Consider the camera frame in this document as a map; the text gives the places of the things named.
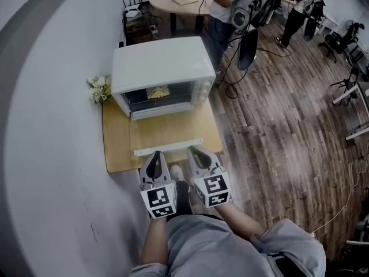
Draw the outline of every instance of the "round table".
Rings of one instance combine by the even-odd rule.
[[[202,32],[202,26],[204,24],[204,15],[209,14],[209,6],[212,0],[206,0],[200,8],[202,0],[198,0],[196,3],[180,6],[173,0],[149,0],[150,4],[161,11],[169,12],[171,14],[171,35],[175,36],[176,33],[176,15],[181,14],[185,16],[196,16],[195,33],[200,35]]]

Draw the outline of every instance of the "white toaster oven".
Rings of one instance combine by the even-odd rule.
[[[117,48],[111,88],[137,120],[192,110],[207,100],[215,77],[201,38],[176,38]]]

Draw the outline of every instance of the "black strap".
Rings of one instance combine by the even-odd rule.
[[[271,255],[284,277],[306,277],[299,267],[283,253]]]

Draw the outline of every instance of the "office chair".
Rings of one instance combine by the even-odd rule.
[[[359,40],[356,35],[359,31],[359,28],[365,29],[363,24],[354,23],[349,27],[348,32],[343,37],[341,37],[341,35],[336,32],[325,35],[325,42],[320,43],[319,46],[326,47],[328,49],[327,57],[332,55],[334,58],[334,62],[337,63],[337,58],[334,55],[334,52],[336,51],[338,54],[342,54],[347,45],[351,43],[357,43]]]
[[[350,90],[352,87],[354,87],[356,85],[357,80],[359,78],[359,75],[360,75],[360,68],[358,66],[354,66],[351,69],[350,76],[348,77],[348,79],[343,79],[340,82],[336,82],[336,83],[332,84],[331,87],[335,86],[335,85],[339,85],[338,88],[344,87],[345,91],[343,93],[345,93],[347,90]],[[356,77],[356,79],[353,82],[350,81],[352,76]],[[349,104],[351,99],[357,99],[356,92],[350,93],[350,96],[347,99],[345,99],[347,101],[347,104],[345,106],[347,106]]]

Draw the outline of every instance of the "jeans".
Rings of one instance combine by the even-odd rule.
[[[282,37],[282,44],[285,47],[289,45],[291,37],[304,25],[305,19],[305,14],[299,13],[295,9],[291,10]]]
[[[235,30],[233,25],[210,16],[204,44],[215,71],[220,68],[221,59],[228,48],[228,41]]]

